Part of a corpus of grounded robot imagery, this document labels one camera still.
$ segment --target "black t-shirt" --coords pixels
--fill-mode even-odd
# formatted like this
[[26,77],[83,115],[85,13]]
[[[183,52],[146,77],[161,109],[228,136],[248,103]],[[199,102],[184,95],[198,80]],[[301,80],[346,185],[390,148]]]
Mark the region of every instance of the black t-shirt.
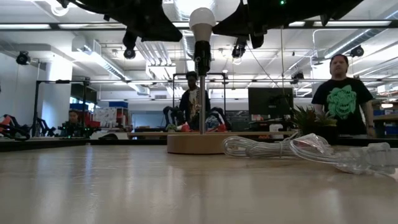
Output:
[[371,99],[372,94],[361,80],[346,78],[322,83],[312,104],[323,105],[324,111],[337,119],[340,134],[366,134],[359,106]]

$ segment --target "monitor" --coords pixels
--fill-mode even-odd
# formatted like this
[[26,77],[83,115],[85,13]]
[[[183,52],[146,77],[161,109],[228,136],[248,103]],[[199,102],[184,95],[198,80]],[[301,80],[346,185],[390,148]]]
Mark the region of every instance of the monitor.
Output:
[[270,119],[291,115],[292,88],[249,88],[249,113],[269,115]]

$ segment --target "man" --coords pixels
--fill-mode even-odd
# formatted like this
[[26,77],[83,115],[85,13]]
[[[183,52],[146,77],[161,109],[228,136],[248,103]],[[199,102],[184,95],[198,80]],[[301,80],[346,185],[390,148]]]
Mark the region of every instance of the man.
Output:
[[81,133],[81,124],[79,122],[79,115],[77,111],[69,111],[69,120],[62,124],[64,127],[61,131],[61,137],[78,137]]
[[78,124],[79,123],[79,115],[76,111],[69,111],[69,123],[70,124]]
[[[312,104],[317,113],[327,113],[337,119],[340,134],[367,134],[376,137],[373,124],[373,96],[358,79],[348,78],[348,58],[335,55],[330,60],[331,79],[321,84]],[[363,123],[359,106],[362,108],[366,125]]]
[[[189,90],[187,90],[182,95],[181,102],[180,102],[180,110],[185,112],[185,119],[189,123],[193,120],[195,115],[197,115],[200,112],[200,108],[201,108],[200,100],[199,100],[200,89],[197,86],[198,75],[196,72],[188,72],[186,78],[188,80]],[[209,110],[211,108],[210,108],[210,100],[209,100],[207,91],[206,91],[205,97],[206,97],[205,109],[206,109],[206,112],[209,112]]]

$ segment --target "table surface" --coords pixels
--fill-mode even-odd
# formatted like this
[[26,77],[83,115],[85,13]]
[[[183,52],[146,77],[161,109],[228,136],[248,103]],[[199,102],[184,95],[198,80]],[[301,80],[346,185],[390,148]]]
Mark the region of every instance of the table surface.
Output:
[[300,159],[78,146],[0,154],[0,223],[397,223],[398,183]]
[[[279,132],[270,132],[270,131],[246,131],[246,132],[212,132],[206,134],[215,134],[215,135],[234,135],[234,136],[262,136],[262,135],[293,135],[296,133],[295,131],[279,131]],[[199,132],[136,132],[136,133],[128,133],[128,136],[168,136],[170,134],[200,134]]]

